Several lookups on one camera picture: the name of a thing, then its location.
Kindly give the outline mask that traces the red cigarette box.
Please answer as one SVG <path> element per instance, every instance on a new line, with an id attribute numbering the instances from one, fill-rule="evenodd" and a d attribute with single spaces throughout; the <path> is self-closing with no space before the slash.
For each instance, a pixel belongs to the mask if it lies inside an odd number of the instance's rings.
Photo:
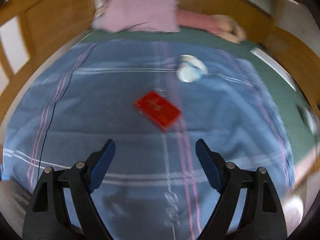
<path id="1" fill-rule="evenodd" d="M 136 100 L 134 106 L 163 132 L 167 131 L 182 115 L 182 111 L 154 90 Z"/>

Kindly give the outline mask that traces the white blue paper cup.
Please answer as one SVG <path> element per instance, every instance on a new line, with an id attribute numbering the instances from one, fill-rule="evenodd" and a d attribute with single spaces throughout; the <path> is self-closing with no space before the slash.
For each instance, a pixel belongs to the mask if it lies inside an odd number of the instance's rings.
<path id="1" fill-rule="evenodd" d="M 180 62 L 176 71 L 176 76 L 180 81 L 193 83 L 207 74 L 208 69 L 201 60 L 192 55 L 180 56 Z"/>

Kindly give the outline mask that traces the green bed mat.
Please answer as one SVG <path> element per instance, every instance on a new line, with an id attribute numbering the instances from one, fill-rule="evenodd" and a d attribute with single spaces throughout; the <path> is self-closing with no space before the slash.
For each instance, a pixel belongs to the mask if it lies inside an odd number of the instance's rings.
<path id="1" fill-rule="evenodd" d="M 268 88 L 274 102 L 277 104 L 281 118 L 287 130 L 287 135 L 292 148 L 294 164 L 303 161 L 314 162 L 318 139 L 307 128 L 300 115 L 300 109 L 308 108 L 309 105 L 299 88 L 292 89 L 291 86 L 268 64 L 251 53 L 258 45 L 245 41 L 241 44 L 233 44 L 222 40 L 204 31 L 181 28 L 179 33 L 145 33 L 122 31 L 119 33 L 108 33 L 103 30 L 94 30 L 85 36 L 81 42 L 100 42 L 114 39 L 132 39 L 141 41 L 178 41 L 191 44 L 199 44 L 215 49 L 222 49 L 237 58 L 249 61 Z"/>

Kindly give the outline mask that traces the blue plaid blanket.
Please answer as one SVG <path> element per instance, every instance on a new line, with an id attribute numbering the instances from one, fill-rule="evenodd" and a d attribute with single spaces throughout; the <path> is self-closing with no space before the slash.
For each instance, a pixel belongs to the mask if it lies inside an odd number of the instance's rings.
<path id="1" fill-rule="evenodd" d="M 208 74 L 180 81 L 181 55 Z M 134 102 L 154 90 L 182 115 L 167 130 Z M 46 166 L 87 159 L 108 139 L 116 155 L 92 195 L 115 239 L 195 239 L 219 194 L 195 144 L 239 168 L 265 167 L 279 196 L 294 180 L 291 146 L 272 96 L 253 65 L 229 52 L 167 41 L 80 43 L 29 87 L 4 139 L 3 176 L 33 191 Z"/>

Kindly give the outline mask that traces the white oval object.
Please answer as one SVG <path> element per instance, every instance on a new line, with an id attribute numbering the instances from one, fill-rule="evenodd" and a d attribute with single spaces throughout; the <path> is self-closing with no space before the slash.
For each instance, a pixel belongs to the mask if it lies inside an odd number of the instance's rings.
<path id="1" fill-rule="evenodd" d="M 319 133 L 318 116 L 309 108 L 297 106 L 297 109 L 305 127 L 309 129 L 313 135 L 317 135 Z"/>

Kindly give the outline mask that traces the white flat board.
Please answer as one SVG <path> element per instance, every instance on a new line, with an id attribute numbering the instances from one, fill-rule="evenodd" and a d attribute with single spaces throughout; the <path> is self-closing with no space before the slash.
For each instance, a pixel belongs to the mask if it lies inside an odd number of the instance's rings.
<path id="1" fill-rule="evenodd" d="M 257 47 L 253 48 L 251 50 L 251 53 L 261 61 L 263 61 L 265 64 L 267 64 L 269 67 L 271 67 L 294 91 L 297 90 L 293 77 L 274 58 Z"/>

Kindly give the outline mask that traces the pink pillow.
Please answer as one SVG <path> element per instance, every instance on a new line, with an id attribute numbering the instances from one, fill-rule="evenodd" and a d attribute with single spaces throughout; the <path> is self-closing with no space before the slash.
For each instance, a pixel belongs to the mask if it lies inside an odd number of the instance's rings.
<path id="1" fill-rule="evenodd" d="M 93 20 L 92 28 L 109 33 L 178 33 L 178 5 L 178 0 L 107 0 L 104 13 Z"/>

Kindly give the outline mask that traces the wooden bed frame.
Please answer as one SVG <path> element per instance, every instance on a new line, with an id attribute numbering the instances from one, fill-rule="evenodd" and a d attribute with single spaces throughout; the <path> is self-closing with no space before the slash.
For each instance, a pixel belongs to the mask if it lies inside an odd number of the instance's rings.
<path id="1" fill-rule="evenodd" d="M 319 112 L 319 57 L 299 38 L 276 25 L 245 0 L 179 0 L 183 9 L 223 14 L 235 19 L 250 41 L 263 45 L 292 75 L 311 108 Z M 27 80 L 58 49 L 87 31 L 94 15 L 93 0 L 8 0 L 1 6 L 1 24 L 17 20 L 27 61 L 14 70 L 1 52 L 1 70 L 9 82 L 1 92 L 1 117 Z"/>

